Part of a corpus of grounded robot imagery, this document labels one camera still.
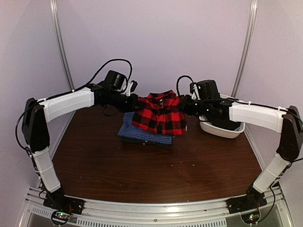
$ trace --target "blue folded cloth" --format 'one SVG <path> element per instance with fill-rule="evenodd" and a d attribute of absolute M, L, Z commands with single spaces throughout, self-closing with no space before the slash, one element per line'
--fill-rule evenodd
<path fill-rule="evenodd" d="M 132 119 L 134 116 L 134 112 L 125 113 L 124 115 L 124 124 L 122 125 L 118 136 L 124 136 L 137 140 L 145 140 L 149 142 L 156 142 L 161 144 L 172 144 L 173 136 L 172 135 L 163 135 L 150 133 L 148 131 L 144 131 L 143 129 L 137 128 L 132 125 Z"/>

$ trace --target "white wall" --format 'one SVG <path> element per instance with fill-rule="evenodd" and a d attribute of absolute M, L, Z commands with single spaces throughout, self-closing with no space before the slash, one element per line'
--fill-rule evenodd
<path fill-rule="evenodd" d="M 14 136 L 30 97 L 68 90 L 55 41 L 49 1 L 2 1 L 0 7 L 0 222 L 14 227 L 30 185 L 37 184 L 30 159 Z M 50 123 L 57 140 L 69 116 Z"/>
<path fill-rule="evenodd" d="M 134 67 L 136 93 L 176 87 L 183 74 L 215 79 L 231 94 L 242 54 L 250 0 L 65 0 L 58 11 L 76 87 L 111 58 Z M 108 69 L 128 74 L 125 63 Z M 188 93 L 189 82 L 180 83 Z"/>
<path fill-rule="evenodd" d="M 303 117 L 302 25 L 301 0 L 258 2 L 256 28 L 239 98 L 274 106 L 295 105 Z M 249 129 L 268 164 L 278 147 L 279 135 L 256 126 Z M 302 175 L 303 162 L 294 163 L 281 179 L 296 227 L 303 222 Z"/>

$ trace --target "clothing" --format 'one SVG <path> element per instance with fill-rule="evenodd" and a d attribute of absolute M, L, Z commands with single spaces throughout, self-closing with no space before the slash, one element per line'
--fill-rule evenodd
<path fill-rule="evenodd" d="M 138 104 L 143 109 L 134 113 L 132 125 L 152 133 L 186 134 L 185 114 L 178 109 L 180 102 L 180 98 L 172 90 L 138 98 Z"/>
<path fill-rule="evenodd" d="M 137 139 L 127 138 L 124 136 L 121 136 L 121 141 L 125 142 L 125 143 L 139 143 L 139 144 L 143 144 L 143 145 L 150 144 L 150 145 L 156 145 L 158 147 L 168 147 L 169 146 L 169 144 L 150 142 L 150 141 L 146 141 L 146 140 L 137 140 Z"/>
<path fill-rule="evenodd" d="M 144 131 L 143 129 L 137 128 L 131 125 L 134 112 L 124 114 L 124 124 L 122 125 L 118 136 L 128 137 L 137 140 L 144 140 L 149 142 L 156 142 L 161 144 L 172 144 L 173 136 L 155 134 Z"/>

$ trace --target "robotic arm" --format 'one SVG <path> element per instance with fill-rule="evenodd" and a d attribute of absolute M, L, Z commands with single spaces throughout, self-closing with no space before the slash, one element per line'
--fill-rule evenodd
<path fill-rule="evenodd" d="M 35 170 L 47 190 L 45 206 L 67 213 L 71 208 L 73 213 L 81 214 L 84 203 L 83 200 L 64 196 L 49 155 L 50 137 L 47 123 L 66 113 L 94 105 L 112 105 L 121 112 L 138 110 L 138 95 L 132 94 L 137 83 L 127 83 L 121 91 L 125 78 L 118 72 L 109 71 L 105 80 L 98 84 L 89 84 L 81 90 L 49 100 L 31 98 L 27 101 L 22 132 Z M 235 130 L 241 122 L 246 122 L 281 134 L 275 156 L 247 189 L 247 194 L 227 201 L 230 213 L 251 210 L 258 204 L 266 205 L 264 192 L 299 156 L 303 143 L 303 128 L 299 122 L 298 109 L 294 106 L 287 109 L 269 108 L 234 98 L 223 99 L 214 80 L 192 83 L 190 91 L 193 95 L 184 96 L 179 106 L 179 109 L 188 115 L 204 115 L 213 126 L 227 130 Z"/>

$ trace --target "red plaid shirt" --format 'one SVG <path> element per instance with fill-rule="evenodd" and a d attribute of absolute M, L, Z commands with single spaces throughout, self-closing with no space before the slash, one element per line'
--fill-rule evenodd
<path fill-rule="evenodd" d="M 153 133 L 185 134 L 187 122 L 184 113 L 177 107 L 180 102 L 172 90 L 139 98 L 138 104 L 143 109 L 134 113 L 132 125 Z"/>

